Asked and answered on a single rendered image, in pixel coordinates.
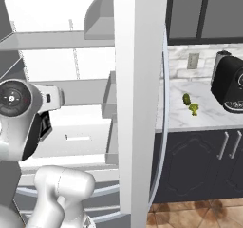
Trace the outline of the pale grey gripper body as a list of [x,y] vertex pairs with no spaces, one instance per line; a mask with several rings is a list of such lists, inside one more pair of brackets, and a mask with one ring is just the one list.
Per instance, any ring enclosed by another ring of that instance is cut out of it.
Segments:
[[65,94],[63,90],[59,87],[57,87],[58,91],[58,106],[62,107],[65,104]]

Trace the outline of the white fridge drawer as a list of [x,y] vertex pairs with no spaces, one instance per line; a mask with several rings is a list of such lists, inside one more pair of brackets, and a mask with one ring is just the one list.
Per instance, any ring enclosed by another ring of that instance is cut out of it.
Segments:
[[34,158],[104,154],[110,120],[81,125],[53,126],[33,154]]

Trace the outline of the black coffee machine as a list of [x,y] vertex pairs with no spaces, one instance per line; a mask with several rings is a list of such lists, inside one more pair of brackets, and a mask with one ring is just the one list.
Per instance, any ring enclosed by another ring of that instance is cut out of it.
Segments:
[[223,108],[234,114],[243,114],[243,60],[227,50],[215,56],[211,92]]

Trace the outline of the grey wall socket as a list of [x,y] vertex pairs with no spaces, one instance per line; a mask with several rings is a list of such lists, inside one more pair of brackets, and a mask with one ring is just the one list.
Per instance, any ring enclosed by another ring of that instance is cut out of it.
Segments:
[[197,69],[199,60],[199,54],[198,53],[190,53],[188,56],[188,69]]

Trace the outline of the dark lower cupboard door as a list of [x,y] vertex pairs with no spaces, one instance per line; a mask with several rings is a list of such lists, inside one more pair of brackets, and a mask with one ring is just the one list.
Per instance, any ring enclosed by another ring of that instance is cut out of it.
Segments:
[[207,200],[213,189],[224,130],[170,132],[154,203]]
[[243,137],[234,158],[229,157],[235,131],[230,131],[229,143],[222,159],[219,191],[223,199],[243,198]]

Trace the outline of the grey fridge shelf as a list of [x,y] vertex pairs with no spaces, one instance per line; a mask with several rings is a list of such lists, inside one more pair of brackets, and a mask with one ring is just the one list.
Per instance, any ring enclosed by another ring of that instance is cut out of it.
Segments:
[[43,81],[35,82],[40,86],[57,86],[65,96],[65,106],[101,105],[105,93],[106,79]]
[[0,51],[114,46],[114,39],[88,39],[83,31],[16,32],[0,42]]

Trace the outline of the grey upper cupboard door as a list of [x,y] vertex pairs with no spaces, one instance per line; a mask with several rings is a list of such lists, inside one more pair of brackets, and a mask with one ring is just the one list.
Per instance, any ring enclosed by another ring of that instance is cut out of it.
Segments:
[[202,0],[173,0],[170,39],[196,38]]
[[243,41],[243,0],[208,0],[202,38]]

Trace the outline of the grey fridge door bin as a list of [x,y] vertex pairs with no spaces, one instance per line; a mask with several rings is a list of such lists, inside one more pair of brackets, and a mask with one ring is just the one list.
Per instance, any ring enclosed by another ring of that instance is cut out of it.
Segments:
[[115,122],[111,123],[109,136],[107,140],[107,147],[105,153],[105,162],[107,164],[118,163],[118,128]]
[[85,15],[84,38],[112,40],[114,32],[114,0],[94,0]]
[[116,97],[116,72],[111,71],[107,80],[103,103],[102,116],[104,119],[111,119],[117,111],[117,97]]

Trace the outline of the green broccoli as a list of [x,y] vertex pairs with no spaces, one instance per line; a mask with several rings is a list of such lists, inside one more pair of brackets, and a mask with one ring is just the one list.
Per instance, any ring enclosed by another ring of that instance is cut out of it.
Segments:
[[192,111],[192,115],[196,116],[199,106],[198,104],[190,104],[189,109]]

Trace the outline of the white open fridge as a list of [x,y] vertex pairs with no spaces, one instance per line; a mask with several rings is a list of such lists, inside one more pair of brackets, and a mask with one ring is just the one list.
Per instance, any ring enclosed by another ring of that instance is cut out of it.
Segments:
[[[16,32],[84,31],[84,19],[94,0],[0,0],[0,42]],[[115,47],[8,50],[0,51],[0,82],[20,79],[35,85],[43,81],[108,80],[116,72]],[[159,100],[155,138],[162,135],[163,68],[159,78]],[[102,105],[63,105],[52,110],[44,120],[53,126],[96,124],[102,120]],[[16,193],[18,187],[35,189],[34,178],[42,166],[62,166],[89,173],[95,188],[120,185],[119,161],[107,164],[104,154],[34,158],[24,161],[0,160],[0,228],[26,228],[37,197]],[[153,150],[150,189],[159,159]],[[85,212],[96,228],[123,228],[130,216],[121,212],[118,192],[82,201]]]

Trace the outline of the white fridge door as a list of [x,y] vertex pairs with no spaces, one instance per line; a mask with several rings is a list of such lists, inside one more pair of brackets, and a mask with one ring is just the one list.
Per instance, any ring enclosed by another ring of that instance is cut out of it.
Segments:
[[146,228],[167,0],[114,0],[123,228]]

